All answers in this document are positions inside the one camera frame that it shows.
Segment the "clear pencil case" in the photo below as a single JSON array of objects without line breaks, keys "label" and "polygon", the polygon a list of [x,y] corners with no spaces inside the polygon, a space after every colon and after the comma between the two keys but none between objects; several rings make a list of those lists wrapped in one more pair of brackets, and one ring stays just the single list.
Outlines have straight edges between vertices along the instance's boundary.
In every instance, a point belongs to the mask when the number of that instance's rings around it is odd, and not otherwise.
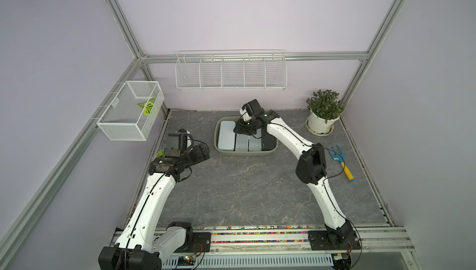
[{"label": "clear pencil case", "polygon": [[249,151],[249,136],[243,134],[236,135],[235,152],[248,152]]},{"label": "clear pencil case", "polygon": [[262,139],[251,136],[249,138],[249,152],[260,152],[262,150]]}]

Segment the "black pencil case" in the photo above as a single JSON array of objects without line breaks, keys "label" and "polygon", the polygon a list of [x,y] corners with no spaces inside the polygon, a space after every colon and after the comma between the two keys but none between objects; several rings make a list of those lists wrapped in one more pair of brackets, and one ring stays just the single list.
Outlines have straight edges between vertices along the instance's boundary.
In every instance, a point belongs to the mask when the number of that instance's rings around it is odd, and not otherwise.
[{"label": "black pencil case", "polygon": [[267,127],[262,127],[262,151],[272,151],[276,147],[277,140],[276,137],[272,136],[268,131]]}]

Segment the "light blue pencil case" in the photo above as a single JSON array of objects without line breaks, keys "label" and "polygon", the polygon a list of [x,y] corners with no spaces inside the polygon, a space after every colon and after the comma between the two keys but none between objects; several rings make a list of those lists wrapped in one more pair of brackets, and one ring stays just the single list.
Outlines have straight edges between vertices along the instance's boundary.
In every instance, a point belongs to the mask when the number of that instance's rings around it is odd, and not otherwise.
[{"label": "light blue pencil case", "polygon": [[236,141],[235,126],[235,121],[224,120],[220,122],[217,142],[219,150],[234,151]]}]

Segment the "grey-green plastic storage box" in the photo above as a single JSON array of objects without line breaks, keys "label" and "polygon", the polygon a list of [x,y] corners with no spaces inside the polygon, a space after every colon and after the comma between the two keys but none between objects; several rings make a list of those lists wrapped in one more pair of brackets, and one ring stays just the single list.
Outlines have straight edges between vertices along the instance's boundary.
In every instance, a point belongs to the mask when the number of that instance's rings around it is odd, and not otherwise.
[{"label": "grey-green plastic storage box", "polygon": [[214,147],[218,152],[232,156],[264,156],[275,152],[278,140],[261,130],[255,136],[241,135],[234,132],[238,116],[225,116],[216,124],[214,130]]}]

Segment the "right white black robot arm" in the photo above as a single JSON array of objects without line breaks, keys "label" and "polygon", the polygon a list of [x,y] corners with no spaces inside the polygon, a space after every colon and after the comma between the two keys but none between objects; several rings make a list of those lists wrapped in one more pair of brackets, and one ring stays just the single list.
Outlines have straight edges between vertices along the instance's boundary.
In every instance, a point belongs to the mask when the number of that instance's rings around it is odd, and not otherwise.
[{"label": "right white black robot arm", "polygon": [[358,240],[352,222],[340,209],[328,183],[324,146],[303,138],[273,110],[241,108],[236,132],[251,136],[260,128],[265,128],[297,158],[296,175],[312,191],[321,209],[329,245],[345,248]]}]

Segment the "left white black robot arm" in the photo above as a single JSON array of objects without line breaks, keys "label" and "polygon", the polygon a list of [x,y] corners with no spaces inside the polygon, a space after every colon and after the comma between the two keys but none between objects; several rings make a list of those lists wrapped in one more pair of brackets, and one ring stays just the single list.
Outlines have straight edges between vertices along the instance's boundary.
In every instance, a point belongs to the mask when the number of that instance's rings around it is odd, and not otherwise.
[{"label": "left white black robot arm", "polygon": [[113,246],[105,246],[98,257],[102,270],[160,270],[178,249],[193,245],[189,222],[172,222],[160,237],[154,236],[167,198],[181,173],[209,159],[207,144],[185,150],[165,149],[149,165],[146,187],[127,226]]}]

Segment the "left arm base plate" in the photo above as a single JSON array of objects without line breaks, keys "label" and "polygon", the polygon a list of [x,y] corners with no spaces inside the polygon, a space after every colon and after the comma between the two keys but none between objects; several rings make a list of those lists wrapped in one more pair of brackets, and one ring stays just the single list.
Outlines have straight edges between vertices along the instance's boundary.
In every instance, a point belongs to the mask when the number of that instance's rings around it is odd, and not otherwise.
[{"label": "left arm base plate", "polygon": [[191,238],[186,239],[185,244],[174,251],[174,253],[200,253],[210,252],[211,234],[208,232],[194,232]]}]

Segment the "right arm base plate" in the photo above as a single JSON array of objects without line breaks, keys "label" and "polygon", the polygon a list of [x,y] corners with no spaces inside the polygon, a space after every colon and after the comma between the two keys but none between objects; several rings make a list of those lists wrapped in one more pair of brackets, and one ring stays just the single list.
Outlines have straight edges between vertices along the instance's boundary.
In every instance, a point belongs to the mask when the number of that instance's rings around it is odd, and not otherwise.
[{"label": "right arm base plate", "polygon": [[335,233],[327,230],[311,230],[308,239],[312,251],[353,251],[361,249],[361,242],[356,232]]}]

